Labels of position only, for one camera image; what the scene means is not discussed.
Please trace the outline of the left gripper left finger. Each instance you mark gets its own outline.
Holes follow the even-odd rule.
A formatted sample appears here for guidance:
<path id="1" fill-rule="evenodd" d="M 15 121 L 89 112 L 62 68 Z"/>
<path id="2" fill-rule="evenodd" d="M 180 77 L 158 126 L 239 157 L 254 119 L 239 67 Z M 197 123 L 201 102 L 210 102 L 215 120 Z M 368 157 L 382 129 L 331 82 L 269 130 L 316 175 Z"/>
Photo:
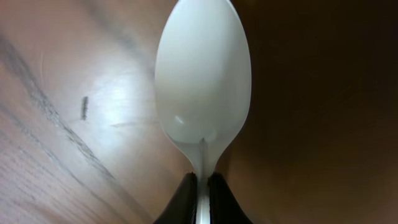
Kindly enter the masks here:
<path id="1" fill-rule="evenodd" d="M 197 177 L 186 173 L 173 197 L 154 224 L 195 224 L 197 213 Z"/>

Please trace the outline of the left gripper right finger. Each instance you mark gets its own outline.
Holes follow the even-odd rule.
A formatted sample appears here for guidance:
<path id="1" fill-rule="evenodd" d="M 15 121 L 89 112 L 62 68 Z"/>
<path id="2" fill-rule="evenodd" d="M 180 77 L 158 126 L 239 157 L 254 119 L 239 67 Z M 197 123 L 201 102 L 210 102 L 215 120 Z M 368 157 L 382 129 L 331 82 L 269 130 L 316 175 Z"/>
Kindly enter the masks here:
<path id="1" fill-rule="evenodd" d="M 252 224 L 222 174 L 214 172 L 208 179 L 208 186 L 211 224 Z"/>

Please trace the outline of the white spoon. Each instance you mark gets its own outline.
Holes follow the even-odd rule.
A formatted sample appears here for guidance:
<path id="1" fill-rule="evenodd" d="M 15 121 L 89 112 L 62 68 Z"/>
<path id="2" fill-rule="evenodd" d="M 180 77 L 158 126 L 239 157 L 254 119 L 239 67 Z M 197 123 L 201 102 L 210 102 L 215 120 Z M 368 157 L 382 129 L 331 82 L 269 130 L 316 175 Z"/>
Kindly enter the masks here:
<path id="1" fill-rule="evenodd" d="M 197 223 L 211 222 L 207 182 L 250 102 L 248 41 L 231 1 L 179 0 L 157 49 L 155 103 L 166 136 L 197 176 Z"/>

